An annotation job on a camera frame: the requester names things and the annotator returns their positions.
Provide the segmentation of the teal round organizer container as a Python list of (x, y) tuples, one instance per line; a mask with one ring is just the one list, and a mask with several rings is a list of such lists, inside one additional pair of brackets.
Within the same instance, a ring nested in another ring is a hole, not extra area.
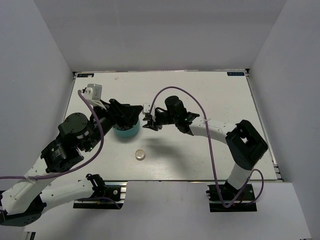
[(120, 138), (131, 138), (138, 134), (140, 130), (140, 121), (138, 120), (136, 124), (130, 129), (118, 129), (115, 127), (113, 127), (112, 129), (115, 135)]

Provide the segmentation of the round beige compact jar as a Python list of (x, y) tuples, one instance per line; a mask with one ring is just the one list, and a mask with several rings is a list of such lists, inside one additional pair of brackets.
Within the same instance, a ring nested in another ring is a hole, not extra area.
[(136, 152), (135, 152), (135, 158), (138, 160), (138, 161), (142, 161), (146, 158), (146, 153), (144, 150), (142, 149), (138, 149)]

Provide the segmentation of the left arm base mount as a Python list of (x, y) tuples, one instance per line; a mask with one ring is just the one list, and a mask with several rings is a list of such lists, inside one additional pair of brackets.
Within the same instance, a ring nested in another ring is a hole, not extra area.
[(89, 199), (75, 200), (74, 209), (91, 210), (120, 210), (124, 204), (127, 183), (105, 181), (106, 190), (101, 193), (95, 193)]

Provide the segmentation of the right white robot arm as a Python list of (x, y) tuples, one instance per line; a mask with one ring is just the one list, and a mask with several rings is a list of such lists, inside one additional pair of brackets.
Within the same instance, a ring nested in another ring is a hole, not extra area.
[(174, 125), (183, 134), (207, 137), (226, 144), (234, 160), (234, 166), (224, 187), (223, 195), (236, 200), (244, 193), (246, 180), (254, 166), (268, 150), (268, 145), (255, 127), (248, 120), (239, 123), (219, 122), (205, 119), (198, 113), (187, 111), (177, 96), (170, 96), (164, 101), (166, 109), (156, 107), (144, 115), (144, 128), (154, 131), (164, 125)]

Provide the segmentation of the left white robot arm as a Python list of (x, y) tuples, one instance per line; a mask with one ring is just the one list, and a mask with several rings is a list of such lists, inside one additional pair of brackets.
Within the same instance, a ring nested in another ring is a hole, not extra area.
[(121, 104), (115, 99), (103, 102), (103, 107), (93, 107), (87, 117), (81, 112), (69, 115), (58, 126), (59, 134), (41, 152), (40, 158), (25, 177), (0, 193), (0, 224), (24, 227), (46, 211), (79, 199), (108, 200), (108, 187), (99, 174), (88, 173), (75, 184), (46, 190), (61, 173), (84, 160), (82, 152), (90, 152), (101, 143), (112, 128), (128, 130), (139, 120), (141, 105)]

